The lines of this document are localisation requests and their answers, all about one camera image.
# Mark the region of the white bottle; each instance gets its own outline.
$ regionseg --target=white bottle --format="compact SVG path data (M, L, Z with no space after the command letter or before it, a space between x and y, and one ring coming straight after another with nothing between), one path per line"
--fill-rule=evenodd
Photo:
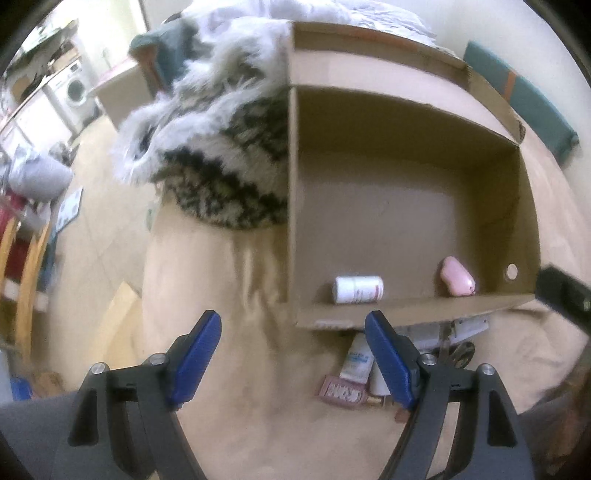
M369 392L376 397L386 397L390 395L390 389L386 385L382 371L378 367L378 363L374 362L369 376Z
M373 364L374 355L365 339L365 334L358 333L353 339L351 348L349 348L345 364L339 376L344 380L365 385L368 382Z
M336 277L333 284L335 303L374 303L384 295L380 277Z

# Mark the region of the plastic bag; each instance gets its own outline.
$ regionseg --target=plastic bag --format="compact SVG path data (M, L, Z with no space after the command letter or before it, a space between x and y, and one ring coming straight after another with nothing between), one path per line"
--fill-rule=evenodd
M72 170L51 155L39 153L29 145L19 145L8 176L10 188L37 202L50 202L66 189Z

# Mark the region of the washing machine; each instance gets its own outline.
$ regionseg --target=washing machine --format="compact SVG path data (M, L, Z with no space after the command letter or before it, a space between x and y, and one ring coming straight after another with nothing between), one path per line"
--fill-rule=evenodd
M74 135L100 115L92 84L80 60L70 63L47 82L46 95Z

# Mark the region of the blue gripper pad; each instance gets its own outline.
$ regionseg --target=blue gripper pad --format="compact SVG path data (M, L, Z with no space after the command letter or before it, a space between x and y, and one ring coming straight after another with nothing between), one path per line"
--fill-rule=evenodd
M222 319L207 310L191 333L179 337L169 350L171 390L168 401L177 407L193 399L197 387L222 336ZM180 350L175 360L175 347Z
M365 317L365 337L394 401L412 409L419 395L418 350L394 329L382 312Z

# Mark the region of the cardboard box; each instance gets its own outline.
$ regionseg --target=cardboard box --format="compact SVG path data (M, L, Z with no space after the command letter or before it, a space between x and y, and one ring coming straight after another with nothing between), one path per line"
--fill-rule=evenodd
M459 59L363 28L295 23L290 51L289 302L298 326L472 316L534 298L537 218L507 103ZM458 258L478 293L450 298ZM509 264L517 266L513 281ZM379 275L378 304L334 305L338 275Z

